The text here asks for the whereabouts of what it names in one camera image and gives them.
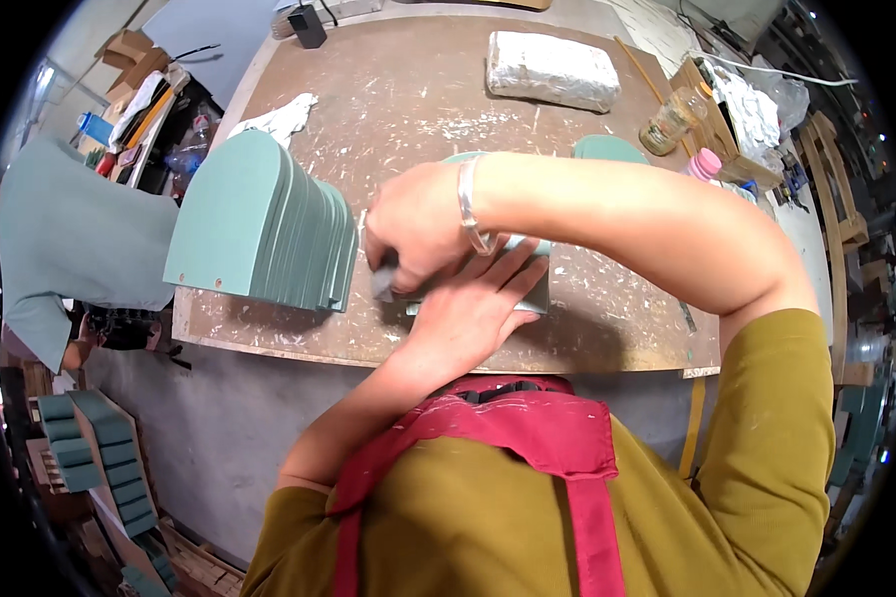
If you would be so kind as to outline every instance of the red apron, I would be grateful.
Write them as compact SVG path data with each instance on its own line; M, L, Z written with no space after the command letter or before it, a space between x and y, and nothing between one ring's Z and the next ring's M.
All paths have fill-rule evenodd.
M539 391L514 391L483 404L459 396L528 380ZM358 595L362 503L402 452L419 439L465 437L509 448L537 471L564 479L574 528L581 597L624 595L614 519L605 481L617 476L610 415L602 402L574 396L560 377L471 376L430 398L346 460L335 485L340 515L335 597Z

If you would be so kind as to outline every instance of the black box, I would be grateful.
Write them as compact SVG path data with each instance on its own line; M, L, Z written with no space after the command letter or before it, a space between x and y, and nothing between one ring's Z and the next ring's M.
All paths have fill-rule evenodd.
M318 48L326 40L326 30L311 4L299 6L290 12L288 24L295 30L295 35L303 48Z

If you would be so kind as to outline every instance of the hand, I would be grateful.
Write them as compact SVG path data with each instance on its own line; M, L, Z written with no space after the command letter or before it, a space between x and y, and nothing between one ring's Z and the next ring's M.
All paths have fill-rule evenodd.
M95 331L93 331L92 328L90 328L90 314L89 313L83 314L83 320L80 321L80 331L79 331L79 334L76 336L76 339L79 340L80 342L86 342L90 346L99 346L100 345L99 334L97 334Z
M502 236L499 246L505 242ZM478 367L515 329L537 321L537 313L514 310L548 269L548 258L538 257L515 275L537 246L537 239L525 239L497 262L496 255L476 257L428 293L408 339L392 355L405 374L433 391Z
M457 203L458 164L422 163L385 182L365 218L365 255L378 269L388 247L398 252L392 290L411 293L471 249Z

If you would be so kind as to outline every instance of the bracelet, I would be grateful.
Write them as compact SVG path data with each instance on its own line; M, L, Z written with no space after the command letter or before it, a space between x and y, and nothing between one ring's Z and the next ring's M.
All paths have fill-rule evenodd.
M498 235L493 232L478 232L478 220L475 218L471 207L471 197L475 188L475 166L478 164L478 158L468 158L461 163L457 172L457 202L461 207L461 226L464 232L475 247L478 255L490 255L495 251L495 245L498 245Z

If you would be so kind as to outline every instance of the workbench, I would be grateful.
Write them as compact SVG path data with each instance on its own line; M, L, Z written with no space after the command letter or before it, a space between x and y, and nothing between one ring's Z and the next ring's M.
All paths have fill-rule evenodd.
M539 32L604 49L621 98L607 114L503 99L485 89L484 61L494 30ZM631 49L657 90L672 91L657 59ZM568 157L591 134L621 137L638 149L638 128L659 103L612 39L526 21L484 17L409 17L329 31L322 48L278 43L247 73L244 109L230 104L218 144L232 125L312 92L306 129L290 153L311 176L338 188L356 220L374 186L424 161L465 151L515 151ZM682 147L651 164L680 170ZM308 311L180 287L173 337L203 346L317 362L376 366L407 337L404 303L372 300L359 253L345 313ZM550 311L519 329L481 368L504 373L650 371L719 365L717 317L691 307L696 332L668 293L585 248L555 244Z

